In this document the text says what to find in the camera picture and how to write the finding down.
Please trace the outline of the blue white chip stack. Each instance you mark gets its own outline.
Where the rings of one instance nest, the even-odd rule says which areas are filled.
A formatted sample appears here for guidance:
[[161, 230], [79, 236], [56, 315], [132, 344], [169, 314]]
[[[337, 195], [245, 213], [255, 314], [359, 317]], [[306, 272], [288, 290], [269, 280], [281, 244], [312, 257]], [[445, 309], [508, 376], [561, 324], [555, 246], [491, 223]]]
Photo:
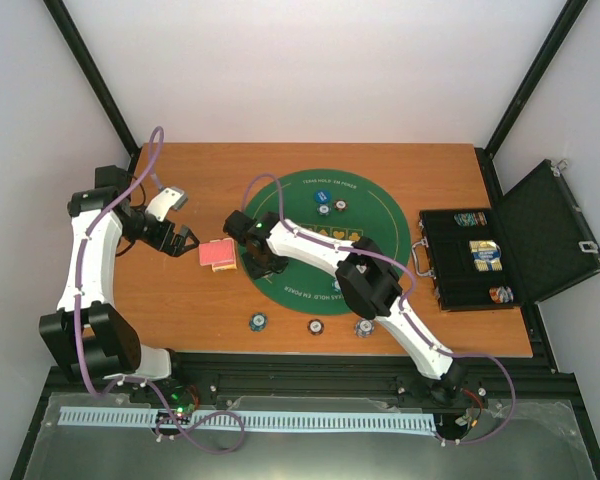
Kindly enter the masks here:
[[374, 332], [374, 322], [368, 319], [359, 319], [354, 326], [354, 333], [359, 338], [367, 338]]

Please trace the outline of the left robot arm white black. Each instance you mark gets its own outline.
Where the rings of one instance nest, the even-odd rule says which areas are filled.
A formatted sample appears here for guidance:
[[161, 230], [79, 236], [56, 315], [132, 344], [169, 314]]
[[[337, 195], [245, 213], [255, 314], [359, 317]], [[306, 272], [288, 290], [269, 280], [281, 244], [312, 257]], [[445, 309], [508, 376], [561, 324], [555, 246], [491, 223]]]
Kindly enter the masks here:
[[67, 380], [77, 382], [83, 373], [146, 378], [153, 380], [157, 395], [173, 403], [186, 395], [188, 378], [173, 368], [173, 351], [143, 345], [116, 310], [116, 250], [126, 239], [179, 257], [199, 241], [188, 227], [177, 228], [167, 218], [186, 203], [183, 190], [164, 187], [148, 205], [134, 206], [128, 190], [132, 181], [119, 167], [99, 167], [93, 188], [72, 195], [67, 205], [73, 231], [68, 278], [55, 312], [41, 316], [39, 333]]

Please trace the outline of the blue round blind button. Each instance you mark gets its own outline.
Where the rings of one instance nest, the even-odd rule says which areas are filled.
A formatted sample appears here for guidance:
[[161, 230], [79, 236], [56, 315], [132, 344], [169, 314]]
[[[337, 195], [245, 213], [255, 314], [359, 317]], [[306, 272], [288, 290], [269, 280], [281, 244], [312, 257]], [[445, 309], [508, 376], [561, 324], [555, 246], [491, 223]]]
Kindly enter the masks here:
[[318, 204], [323, 205], [329, 204], [331, 202], [332, 196], [328, 190], [319, 189], [314, 192], [313, 198]]

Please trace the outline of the red playing card deck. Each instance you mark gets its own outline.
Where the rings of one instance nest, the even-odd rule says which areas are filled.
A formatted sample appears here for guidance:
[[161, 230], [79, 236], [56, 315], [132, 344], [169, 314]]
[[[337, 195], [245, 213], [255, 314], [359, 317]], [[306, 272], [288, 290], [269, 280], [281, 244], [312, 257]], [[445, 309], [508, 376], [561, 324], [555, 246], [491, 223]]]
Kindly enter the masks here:
[[198, 247], [199, 264], [210, 266], [215, 263], [235, 262], [235, 241], [232, 238], [224, 238], [201, 243]]

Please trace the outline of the brown poker chip stack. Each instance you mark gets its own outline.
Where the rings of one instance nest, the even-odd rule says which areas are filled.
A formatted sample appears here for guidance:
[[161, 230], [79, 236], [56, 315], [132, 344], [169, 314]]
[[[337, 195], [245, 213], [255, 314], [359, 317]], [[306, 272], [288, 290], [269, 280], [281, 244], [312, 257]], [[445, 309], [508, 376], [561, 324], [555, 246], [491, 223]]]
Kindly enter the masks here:
[[312, 335], [321, 335], [324, 332], [324, 324], [318, 319], [311, 320], [307, 328]]

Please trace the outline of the teal poker chip stack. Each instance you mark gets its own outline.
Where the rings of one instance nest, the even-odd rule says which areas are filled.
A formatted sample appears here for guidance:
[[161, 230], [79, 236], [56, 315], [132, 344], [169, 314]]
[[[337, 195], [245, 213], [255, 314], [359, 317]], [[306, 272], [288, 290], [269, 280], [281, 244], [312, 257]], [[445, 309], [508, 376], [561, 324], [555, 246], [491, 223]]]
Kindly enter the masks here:
[[268, 318], [263, 313], [255, 313], [249, 320], [249, 328], [252, 332], [261, 332], [267, 326]]

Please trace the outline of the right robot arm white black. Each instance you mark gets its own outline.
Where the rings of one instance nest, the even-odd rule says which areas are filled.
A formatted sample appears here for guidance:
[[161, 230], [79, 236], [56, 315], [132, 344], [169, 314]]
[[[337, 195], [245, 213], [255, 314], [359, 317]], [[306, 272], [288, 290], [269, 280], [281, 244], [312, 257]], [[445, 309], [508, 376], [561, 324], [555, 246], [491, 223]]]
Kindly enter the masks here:
[[336, 280], [344, 302], [359, 317], [383, 326], [409, 354], [419, 374], [430, 381], [429, 397], [450, 406], [462, 389], [466, 368], [418, 317], [399, 284], [397, 271], [409, 271], [385, 256], [368, 237], [332, 238], [269, 212], [259, 219], [235, 210], [224, 233], [245, 249], [249, 275], [283, 272], [291, 260]]

